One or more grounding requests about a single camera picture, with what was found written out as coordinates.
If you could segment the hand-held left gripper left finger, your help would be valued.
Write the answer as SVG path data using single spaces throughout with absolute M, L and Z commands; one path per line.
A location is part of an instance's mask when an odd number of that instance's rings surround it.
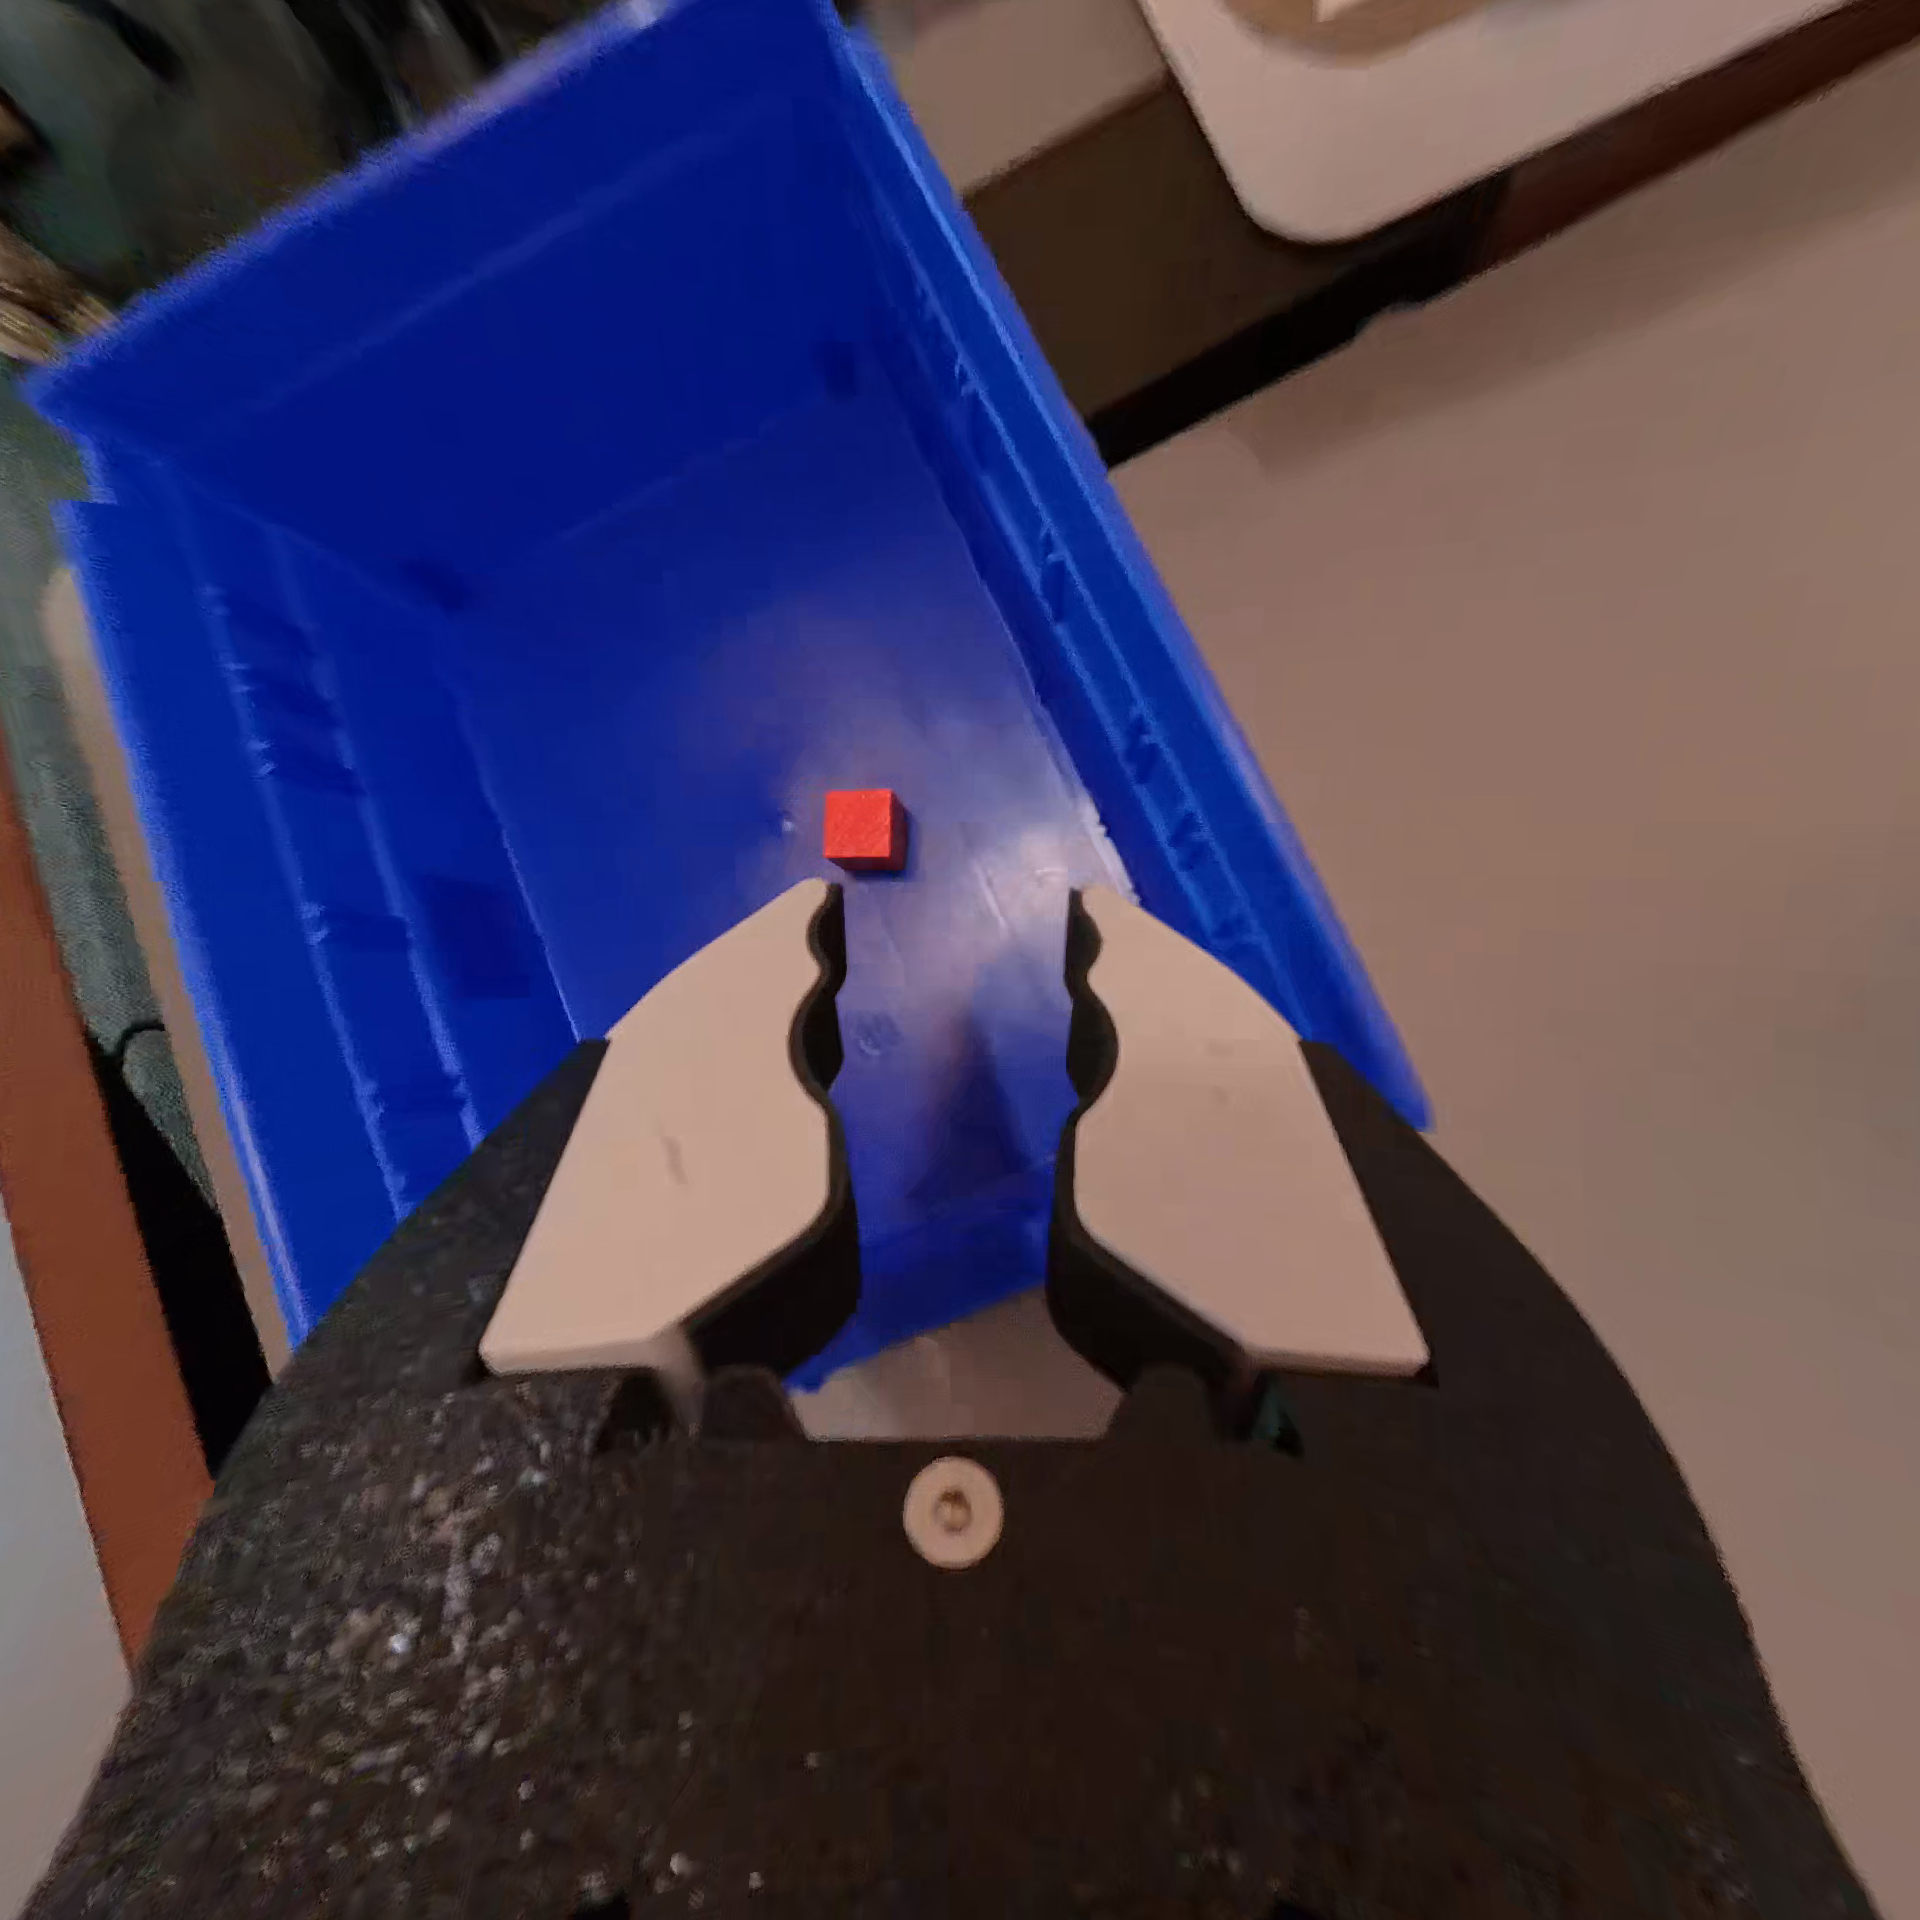
M 478 1343 L 494 1375 L 793 1375 L 850 1321 L 843 890 L 799 881 L 617 1019 Z

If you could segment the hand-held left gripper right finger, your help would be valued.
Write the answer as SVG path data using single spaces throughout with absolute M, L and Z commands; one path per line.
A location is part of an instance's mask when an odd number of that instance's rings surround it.
M 1106 885 L 1070 899 L 1063 978 L 1046 1293 L 1079 1357 L 1110 1380 L 1420 1375 L 1428 1341 L 1286 1014 Z

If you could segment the small red cube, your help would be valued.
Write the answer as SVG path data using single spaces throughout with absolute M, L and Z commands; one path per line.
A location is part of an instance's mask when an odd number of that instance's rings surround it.
M 911 820 L 891 786 L 836 786 L 823 794 L 823 858 L 843 874 L 900 875 Z

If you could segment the blue plastic bin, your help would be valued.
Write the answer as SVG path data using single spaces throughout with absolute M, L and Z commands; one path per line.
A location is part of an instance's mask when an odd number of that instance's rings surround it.
M 864 1267 L 800 1380 L 1040 1283 L 1070 890 L 1434 1107 L 878 50 L 627 4 L 30 381 L 290 1340 L 578 1045 L 849 887 Z

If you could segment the white rounded table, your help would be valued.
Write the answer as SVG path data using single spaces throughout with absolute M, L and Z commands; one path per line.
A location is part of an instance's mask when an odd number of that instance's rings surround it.
M 1839 2 L 1142 2 L 1240 207 L 1374 234 Z

